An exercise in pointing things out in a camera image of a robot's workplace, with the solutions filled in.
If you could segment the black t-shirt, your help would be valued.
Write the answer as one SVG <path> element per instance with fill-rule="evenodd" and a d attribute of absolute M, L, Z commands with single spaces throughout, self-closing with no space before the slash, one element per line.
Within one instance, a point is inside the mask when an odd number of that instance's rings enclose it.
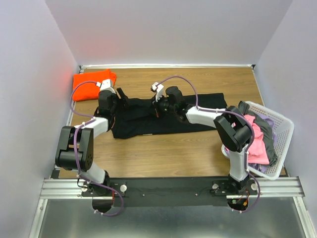
<path fill-rule="evenodd" d="M 111 131 L 114 138 L 216 130 L 215 127 L 180 122 L 173 114 L 157 117 L 150 99 L 130 98 L 129 106 L 117 111 Z"/>

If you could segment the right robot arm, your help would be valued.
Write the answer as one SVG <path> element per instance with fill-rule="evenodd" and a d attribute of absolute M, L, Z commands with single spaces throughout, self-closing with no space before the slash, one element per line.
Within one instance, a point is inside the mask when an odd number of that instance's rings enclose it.
<path fill-rule="evenodd" d="M 151 86 L 152 104 L 157 116 L 174 115 L 180 122 L 213 127 L 217 130 L 224 148 L 229 150 L 230 171 L 228 178 L 215 180 L 211 192 L 220 195 L 239 194 L 250 179 L 247 172 L 248 148 L 254 137 L 253 128 L 239 110 L 209 109 L 185 102 L 176 86 L 164 89 L 157 82 Z"/>

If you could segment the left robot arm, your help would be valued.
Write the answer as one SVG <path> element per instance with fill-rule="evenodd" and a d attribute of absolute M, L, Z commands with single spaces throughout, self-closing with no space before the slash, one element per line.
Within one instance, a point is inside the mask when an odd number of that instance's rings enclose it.
<path fill-rule="evenodd" d="M 128 106 L 128 97 L 121 88 L 101 90 L 94 115 L 89 121 L 77 126 L 64 126 L 57 145 L 55 164 L 69 171 L 75 171 L 80 179 L 92 184 L 84 185 L 99 196 L 109 195 L 108 172 L 94 163 L 94 139 L 108 132 L 115 125 L 116 114 Z"/>

